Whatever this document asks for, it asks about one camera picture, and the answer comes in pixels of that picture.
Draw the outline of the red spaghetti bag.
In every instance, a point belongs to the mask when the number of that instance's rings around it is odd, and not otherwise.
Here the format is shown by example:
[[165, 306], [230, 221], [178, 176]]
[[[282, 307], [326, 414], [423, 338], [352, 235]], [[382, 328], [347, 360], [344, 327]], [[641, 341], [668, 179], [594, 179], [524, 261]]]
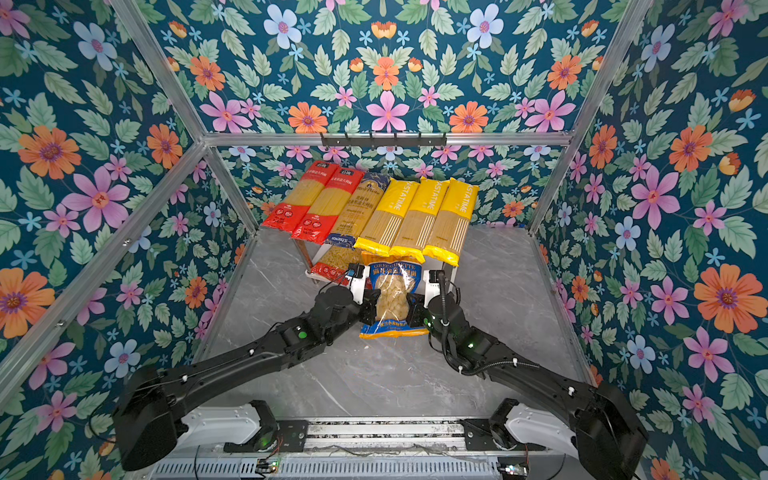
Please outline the red spaghetti bag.
[[363, 177], [363, 171], [350, 168], [334, 173], [293, 231], [292, 238], [322, 244]]
[[273, 209], [262, 225], [266, 228], [293, 232], [339, 170], [340, 166], [335, 163], [314, 162], [287, 197]]

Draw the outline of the amber blue spaghetti bag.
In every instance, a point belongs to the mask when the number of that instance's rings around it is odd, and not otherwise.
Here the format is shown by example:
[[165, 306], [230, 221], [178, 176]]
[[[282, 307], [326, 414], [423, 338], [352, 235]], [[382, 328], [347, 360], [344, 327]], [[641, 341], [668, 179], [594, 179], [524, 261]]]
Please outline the amber blue spaghetti bag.
[[325, 240], [325, 244], [353, 248], [386, 192], [390, 181], [391, 177], [386, 174], [365, 173], [339, 214]]

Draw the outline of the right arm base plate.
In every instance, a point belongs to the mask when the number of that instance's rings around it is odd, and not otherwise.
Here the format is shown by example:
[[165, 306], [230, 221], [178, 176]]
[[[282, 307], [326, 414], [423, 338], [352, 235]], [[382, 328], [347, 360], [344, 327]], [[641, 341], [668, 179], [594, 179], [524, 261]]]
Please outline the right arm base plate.
[[524, 444], [514, 440], [510, 434], [494, 435], [490, 422], [485, 418], [464, 418], [459, 420], [463, 428], [464, 447], [470, 452], [543, 452], [545, 447], [538, 444]]

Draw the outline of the red macaroni bag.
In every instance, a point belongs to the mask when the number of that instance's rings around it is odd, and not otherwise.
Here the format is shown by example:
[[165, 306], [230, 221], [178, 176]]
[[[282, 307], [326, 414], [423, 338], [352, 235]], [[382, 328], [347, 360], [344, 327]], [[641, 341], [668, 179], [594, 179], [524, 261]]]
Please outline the red macaroni bag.
[[349, 279], [346, 274], [351, 264], [360, 264], [362, 254], [355, 249], [331, 246], [316, 262], [310, 273], [332, 281], [342, 286], [347, 286]]

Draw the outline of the blue orange pasta bag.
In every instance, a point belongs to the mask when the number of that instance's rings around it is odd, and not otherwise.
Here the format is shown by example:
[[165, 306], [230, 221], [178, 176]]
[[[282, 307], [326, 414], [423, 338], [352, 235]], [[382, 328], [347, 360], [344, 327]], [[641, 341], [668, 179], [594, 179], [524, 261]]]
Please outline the blue orange pasta bag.
[[413, 319], [414, 295], [422, 281], [423, 266], [411, 257], [382, 257], [362, 253], [369, 267], [371, 287], [380, 292], [372, 325], [361, 328], [364, 340], [426, 335], [423, 322]]

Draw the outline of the yellow Pastatime spaghetti bag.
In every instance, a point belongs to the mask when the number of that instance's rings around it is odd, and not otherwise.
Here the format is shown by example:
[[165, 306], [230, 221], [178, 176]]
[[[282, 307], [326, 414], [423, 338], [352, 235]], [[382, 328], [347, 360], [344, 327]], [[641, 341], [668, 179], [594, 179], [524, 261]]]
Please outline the yellow Pastatime spaghetti bag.
[[388, 256], [419, 186], [415, 181], [392, 180], [354, 248], [381, 257]]

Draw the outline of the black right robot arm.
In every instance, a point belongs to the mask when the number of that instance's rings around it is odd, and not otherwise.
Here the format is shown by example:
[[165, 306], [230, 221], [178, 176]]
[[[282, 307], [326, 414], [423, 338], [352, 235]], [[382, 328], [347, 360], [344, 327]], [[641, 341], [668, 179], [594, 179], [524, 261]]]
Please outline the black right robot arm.
[[440, 342], [447, 364], [533, 400], [503, 402], [490, 422], [495, 442], [533, 443], [570, 455], [595, 479], [632, 479], [648, 431], [624, 394], [609, 383], [593, 386], [553, 372], [472, 326], [450, 294], [411, 295], [410, 319]]

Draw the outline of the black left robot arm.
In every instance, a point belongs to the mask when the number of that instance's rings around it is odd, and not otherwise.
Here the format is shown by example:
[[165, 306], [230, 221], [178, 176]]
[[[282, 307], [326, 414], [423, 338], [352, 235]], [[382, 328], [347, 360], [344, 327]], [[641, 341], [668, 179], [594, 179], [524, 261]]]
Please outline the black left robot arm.
[[136, 370], [112, 413], [121, 465], [138, 471], [165, 456], [192, 428], [183, 417], [244, 383], [292, 368], [324, 352], [358, 323], [375, 320], [378, 290], [355, 295], [333, 286], [320, 291], [313, 307], [274, 324], [262, 337], [205, 361], [158, 370]]

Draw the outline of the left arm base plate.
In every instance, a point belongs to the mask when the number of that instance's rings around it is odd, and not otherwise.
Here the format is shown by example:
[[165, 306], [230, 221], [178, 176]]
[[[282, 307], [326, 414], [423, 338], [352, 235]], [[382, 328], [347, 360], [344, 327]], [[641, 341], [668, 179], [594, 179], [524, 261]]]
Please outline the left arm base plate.
[[277, 420], [262, 427], [244, 444], [227, 442], [226, 453], [297, 453], [304, 450], [309, 422], [306, 420]]

